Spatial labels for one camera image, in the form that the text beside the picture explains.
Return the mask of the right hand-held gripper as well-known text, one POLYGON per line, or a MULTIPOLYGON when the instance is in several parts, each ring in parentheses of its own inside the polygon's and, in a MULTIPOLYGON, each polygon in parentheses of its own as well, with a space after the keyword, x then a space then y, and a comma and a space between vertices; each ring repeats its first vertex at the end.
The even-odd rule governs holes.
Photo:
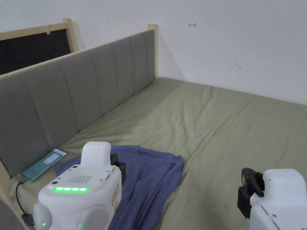
POLYGON ((243 168, 241 182, 237 206, 250 230, 307 229, 306 182, 298 171, 243 168))

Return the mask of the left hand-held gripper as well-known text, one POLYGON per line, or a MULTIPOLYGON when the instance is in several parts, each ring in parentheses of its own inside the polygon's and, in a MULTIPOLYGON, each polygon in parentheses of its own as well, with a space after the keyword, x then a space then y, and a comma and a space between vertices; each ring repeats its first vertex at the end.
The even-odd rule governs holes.
POLYGON ((88 142, 80 164, 40 190, 36 230, 107 230, 122 198, 126 164, 111 163, 111 144, 88 142))

